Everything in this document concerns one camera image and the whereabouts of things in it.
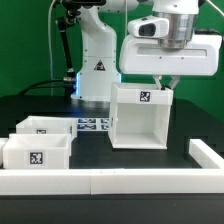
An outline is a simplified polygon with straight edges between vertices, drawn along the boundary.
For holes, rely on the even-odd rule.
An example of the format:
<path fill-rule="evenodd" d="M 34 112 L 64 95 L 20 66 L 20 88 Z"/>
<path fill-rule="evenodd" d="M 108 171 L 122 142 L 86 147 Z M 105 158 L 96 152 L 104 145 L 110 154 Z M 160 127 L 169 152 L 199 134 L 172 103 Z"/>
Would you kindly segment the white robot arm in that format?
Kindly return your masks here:
<path fill-rule="evenodd" d="M 170 75 L 172 89 L 182 76 L 216 73 L 222 36 L 195 28 L 205 0 L 61 0 L 65 25 L 81 26 L 83 64 L 75 76 L 75 99 L 84 105 L 107 104 L 111 84 L 122 74 L 151 75 L 159 90 Z M 104 24 L 100 12 L 120 13 L 150 5 L 150 15 L 130 21 L 120 51 L 115 31 Z"/>

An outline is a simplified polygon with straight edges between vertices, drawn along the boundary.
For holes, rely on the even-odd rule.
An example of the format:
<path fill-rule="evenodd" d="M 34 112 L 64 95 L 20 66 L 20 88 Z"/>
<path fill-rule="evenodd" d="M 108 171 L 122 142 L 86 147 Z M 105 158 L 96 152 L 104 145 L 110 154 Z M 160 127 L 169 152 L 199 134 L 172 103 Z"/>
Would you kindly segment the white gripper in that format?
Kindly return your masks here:
<path fill-rule="evenodd" d="M 218 69 L 219 35 L 194 35 L 183 49 L 162 48 L 156 39 L 128 35 L 121 48 L 119 67 L 124 74 L 154 75 L 158 89 L 161 76 L 171 75 L 168 87 L 173 90 L 179 76 L 213 76 Z"/>

